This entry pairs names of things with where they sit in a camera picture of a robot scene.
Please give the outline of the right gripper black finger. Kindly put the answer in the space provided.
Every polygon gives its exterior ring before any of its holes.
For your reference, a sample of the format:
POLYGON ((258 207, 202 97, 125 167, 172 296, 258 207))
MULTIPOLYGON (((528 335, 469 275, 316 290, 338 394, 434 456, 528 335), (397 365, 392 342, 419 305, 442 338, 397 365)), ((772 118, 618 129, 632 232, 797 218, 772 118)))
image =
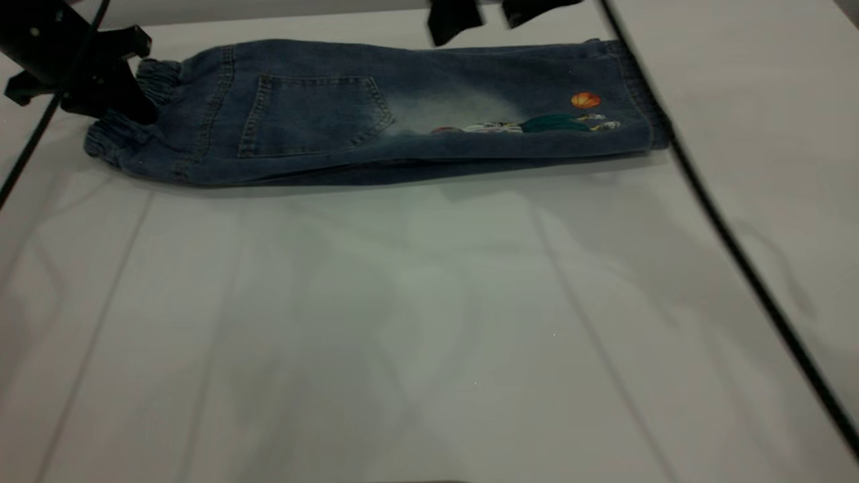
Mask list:
POLYGON ((582 0, 504 0, 502 12, 507 25, 514 30, 543 13, 582 3, 582 0))
POLYGON ((427 30, 435 47, 448 45, 464 31, 482 25, 484 18, 478 1, 429 1, 427 30))

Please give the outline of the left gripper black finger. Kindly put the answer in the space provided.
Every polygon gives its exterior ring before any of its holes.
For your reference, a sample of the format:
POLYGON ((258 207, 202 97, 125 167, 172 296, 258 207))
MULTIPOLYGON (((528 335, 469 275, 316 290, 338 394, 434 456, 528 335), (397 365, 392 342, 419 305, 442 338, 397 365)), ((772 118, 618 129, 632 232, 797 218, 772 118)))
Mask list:
POLYGON ((128 64, 116 64, 98 74, 86 74, 62 95, 62 110, 101 119, 114 112, 137 123, 158 119, 154 102, 146 97, 128 64))
POLYGON ((131 25, 120 30, 104 30, 97 33, 97 49, 105 58, 147 58, 151 53, 152 39, 140 27, 131 25))

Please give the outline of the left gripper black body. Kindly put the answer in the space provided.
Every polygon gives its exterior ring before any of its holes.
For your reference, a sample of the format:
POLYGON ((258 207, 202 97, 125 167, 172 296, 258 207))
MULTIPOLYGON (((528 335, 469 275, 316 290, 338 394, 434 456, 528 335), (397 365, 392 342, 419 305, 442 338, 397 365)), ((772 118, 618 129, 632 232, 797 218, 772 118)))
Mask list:
POLYGON ((4 95, 19 106, 58 94, 62 106, 97 107, 88 73, 99 25, 101 10, 88 21, 68 1, 3 1, 2 53, 22 68, 4 95))

